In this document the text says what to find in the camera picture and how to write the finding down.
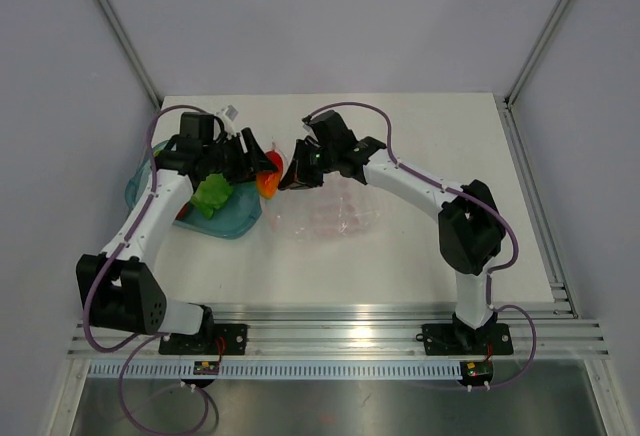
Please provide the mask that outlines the aluminium corner post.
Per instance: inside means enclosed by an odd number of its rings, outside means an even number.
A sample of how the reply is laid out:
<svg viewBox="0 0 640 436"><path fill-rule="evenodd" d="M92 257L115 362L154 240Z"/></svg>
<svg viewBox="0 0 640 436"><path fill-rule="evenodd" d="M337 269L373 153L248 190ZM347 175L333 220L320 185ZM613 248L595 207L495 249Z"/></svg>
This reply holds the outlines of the aluminium corner post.
<svg viewBox="0 0 640 436"><path fill-rule="evenodd" d="M541 30L536 36L523 64L521 65L514 82L511 84L504 97L504 104L508 110L515 107L519 97L534 75L537 67L542 62L545 53L550 48L553 39L560 30L564 20L568 17L571 6L576 0L556 0L546 17Z"/></svg>
<svg viewBox="0 0 640 436"><path fill-rule="evenodd" d="M152 107L159 110L162 106L163 96L157 89L149 72L147 71L139 52L136 50L128 31L126 30L112 0L93 0L104 21L106 22L112 37L116 41L124 55L130 69L143 89Z"/></svg>

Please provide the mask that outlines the left aluminium corner post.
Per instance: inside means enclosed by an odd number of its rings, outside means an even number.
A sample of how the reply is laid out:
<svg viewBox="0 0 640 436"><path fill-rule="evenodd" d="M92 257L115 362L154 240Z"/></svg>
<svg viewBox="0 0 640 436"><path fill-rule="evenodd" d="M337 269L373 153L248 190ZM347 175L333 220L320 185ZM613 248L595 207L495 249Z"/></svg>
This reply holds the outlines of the left aluminium corner post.
<svg viewBox="0 0 640 436"><path fill-rule="evenodd" d="M124 55L130 69L143 89L152 107L159 110L162 106L163 96L157 89L149 72L147 71L139 52L136 50L128 31L126 30L112 0L93 0L104 21L106 22L112 37L116 41Z"/></svg>

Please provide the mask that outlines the right aluminium corner post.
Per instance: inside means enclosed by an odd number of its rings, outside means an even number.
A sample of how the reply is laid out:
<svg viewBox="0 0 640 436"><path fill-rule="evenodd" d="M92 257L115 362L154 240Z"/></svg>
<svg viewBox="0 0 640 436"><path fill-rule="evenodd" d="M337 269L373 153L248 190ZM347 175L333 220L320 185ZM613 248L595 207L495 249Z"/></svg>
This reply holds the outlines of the right aluminium corner post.
<svg viewBox="0 0 640 436"><path fill-rule="evenodd" d="M560 30L564 20L568 17L571 6L576 0L556 0L546 17L541 30L536 36L523 64L521 65L514 82L511 84L504 97L504 104L508 110L515 107L519 97L534 75L537 67L542 62L545 53L550 48L553 39Z"/></svg>

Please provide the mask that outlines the teal plastic container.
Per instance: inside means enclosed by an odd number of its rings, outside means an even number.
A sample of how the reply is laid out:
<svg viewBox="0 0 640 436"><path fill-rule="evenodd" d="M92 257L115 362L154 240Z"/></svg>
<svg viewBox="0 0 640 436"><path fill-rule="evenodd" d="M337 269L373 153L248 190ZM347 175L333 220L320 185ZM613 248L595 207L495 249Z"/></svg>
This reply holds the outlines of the teal plastic container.
<svg viewBox="0 0 640 436"><path fill-rule="evenodd" d="M160 242L172 224L223 239L237 239L247 233L261 215L258 192L251 186L255 180L231 185L234 188L231 198L212 219L205 219L190 202L197 189L190 179L175 171L155 168L154 157L168 141L147 147L147 160L134 179L139 184L138 199L123 233L116 239L128 244ZM190 205L189 214L183 220L176 220L185 204Z"/></svg>

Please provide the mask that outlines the clear pink zip top bag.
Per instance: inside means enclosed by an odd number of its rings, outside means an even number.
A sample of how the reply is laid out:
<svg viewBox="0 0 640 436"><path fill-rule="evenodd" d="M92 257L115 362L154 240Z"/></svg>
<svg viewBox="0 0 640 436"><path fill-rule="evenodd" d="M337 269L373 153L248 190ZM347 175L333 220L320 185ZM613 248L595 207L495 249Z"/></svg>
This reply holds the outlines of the clear pink zip top bag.
<svg viewBox="0 0 640 436"><path fill-rule="evenodd" d="M262 217L275 235L293 241L329 240L368 233L382 215L377 195L337 173L309 190L277 191L260 199Z"/></svg>

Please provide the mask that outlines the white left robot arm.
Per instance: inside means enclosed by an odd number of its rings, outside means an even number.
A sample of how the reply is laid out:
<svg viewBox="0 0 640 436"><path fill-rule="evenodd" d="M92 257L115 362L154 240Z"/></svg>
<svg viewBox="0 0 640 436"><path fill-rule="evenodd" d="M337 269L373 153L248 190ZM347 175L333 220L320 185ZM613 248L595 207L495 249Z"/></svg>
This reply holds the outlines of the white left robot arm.
<svg viewBox="0 0 640 436"><path fill-rule="evenodd" d="M212 309L167 297L153 267L176 217L207 177L221 174L245 184L276 166L249 128L236 128L233 106L214 113L187 104L176 108L179 131L160 152L153 146L159 120L147 129L150 172L142 197L113 239L76 265L84 337L99 353L119 351L141 335L160 340L163 350L172 344L195 354L226 349Z"/></svg>

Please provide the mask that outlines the red tomato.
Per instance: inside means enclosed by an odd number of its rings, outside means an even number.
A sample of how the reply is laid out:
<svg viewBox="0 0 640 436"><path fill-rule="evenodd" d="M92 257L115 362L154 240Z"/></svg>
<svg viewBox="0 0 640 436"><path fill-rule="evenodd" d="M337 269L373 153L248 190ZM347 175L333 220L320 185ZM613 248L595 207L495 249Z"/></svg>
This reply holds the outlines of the red tomato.
<svg viewBox="0 0 640 436"><path fill-rule="evenodd" d="M190 211L190 205L189 204L185 204L180 211L178 212L178 214L176 215L175 219L176 220L183 220Z"/></svg>

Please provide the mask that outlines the red orange mango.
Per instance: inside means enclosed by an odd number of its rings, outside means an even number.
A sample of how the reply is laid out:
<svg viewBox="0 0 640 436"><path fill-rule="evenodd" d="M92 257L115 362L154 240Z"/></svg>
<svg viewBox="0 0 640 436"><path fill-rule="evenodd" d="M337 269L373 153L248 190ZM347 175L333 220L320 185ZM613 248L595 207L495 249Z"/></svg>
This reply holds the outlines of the red orange mango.
<svg viewBox="0 0 640 436"><path fill-rule="evenodd" d="M278 186L283 175L284 161L277 150L268 151L266 156L276 166L277 170L275 172L258 174L256 176L256 189L263 199L270 200L278 191Z"/></svg>

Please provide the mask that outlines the aluminium frame rail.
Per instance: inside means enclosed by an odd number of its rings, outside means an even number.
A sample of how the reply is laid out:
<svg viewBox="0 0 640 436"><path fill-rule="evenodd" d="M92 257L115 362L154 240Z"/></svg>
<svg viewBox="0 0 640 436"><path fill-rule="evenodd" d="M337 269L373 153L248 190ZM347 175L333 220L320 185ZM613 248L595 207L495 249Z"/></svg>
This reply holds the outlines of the aluminium frame rail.
<svg viewBox="0 0 640 436"><path fill-rule="evenodd" d="M422 325L450 321L449 304L257 305L217 303L220 323L248 327L246 355L265 359L422 359ZM606 359L599 322L579 317L570 303L531 303L499 316L510 327L515 358L532 347L539 359Z"/></svg>

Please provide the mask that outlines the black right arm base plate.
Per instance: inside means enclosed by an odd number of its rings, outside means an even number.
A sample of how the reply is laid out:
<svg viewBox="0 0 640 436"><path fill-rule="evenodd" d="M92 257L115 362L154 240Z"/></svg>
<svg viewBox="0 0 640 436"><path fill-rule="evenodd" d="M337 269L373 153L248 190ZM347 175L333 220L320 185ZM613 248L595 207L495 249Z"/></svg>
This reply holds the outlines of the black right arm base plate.
<svg viewBox="0 0 640 436"><path fill-rule="evenodd" d="M511 356L514 354L509 327L503 323L471 329L453 323L424 324L415 335L427 356Z"/></svg>

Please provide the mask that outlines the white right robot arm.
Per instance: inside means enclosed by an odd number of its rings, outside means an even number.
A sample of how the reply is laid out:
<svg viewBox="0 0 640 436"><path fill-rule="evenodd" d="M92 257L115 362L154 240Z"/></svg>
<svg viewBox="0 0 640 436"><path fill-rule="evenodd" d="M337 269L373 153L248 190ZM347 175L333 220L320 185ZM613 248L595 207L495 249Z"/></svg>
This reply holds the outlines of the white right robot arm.
<svg viewBox="0 0 640 436"><path fill-rule="evenodd" d="M497 317L489 296L489 263L506 235L491 191L474 180L449 184L402 163L389 140L359 139L334 110L302 119L308 135L298 139L280 190L307 190L323 185L331 173L386 191L430 216L437 225L439 251L454 270L457 302L454 340L476 352L490 337Z"/></svg>

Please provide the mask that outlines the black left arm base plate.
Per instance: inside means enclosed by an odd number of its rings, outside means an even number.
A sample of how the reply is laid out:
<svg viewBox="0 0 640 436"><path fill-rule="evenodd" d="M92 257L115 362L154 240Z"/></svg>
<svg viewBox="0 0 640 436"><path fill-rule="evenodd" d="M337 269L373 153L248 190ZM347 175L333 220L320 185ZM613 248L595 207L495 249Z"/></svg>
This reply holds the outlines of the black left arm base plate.
<svg viewBox="0 0 640 436"><path fill-rule="evenodd" d="M166 356L242 356L246 352L249 326L240 323L215 323L212 333L171 334L162 339L158 352Z"/></svg>

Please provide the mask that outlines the green lettuce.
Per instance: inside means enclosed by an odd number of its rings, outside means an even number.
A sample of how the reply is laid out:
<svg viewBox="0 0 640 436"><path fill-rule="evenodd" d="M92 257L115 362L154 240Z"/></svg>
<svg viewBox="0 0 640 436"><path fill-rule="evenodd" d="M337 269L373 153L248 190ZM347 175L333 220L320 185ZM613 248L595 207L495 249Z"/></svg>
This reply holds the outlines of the green lettuce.
<svg viewBox="0 0 640 436"><path fill-rule="evenodd" d="M223 175L211 174L199 184L190 202L205 219L212 219L233 193L234 188Z"/></svg>

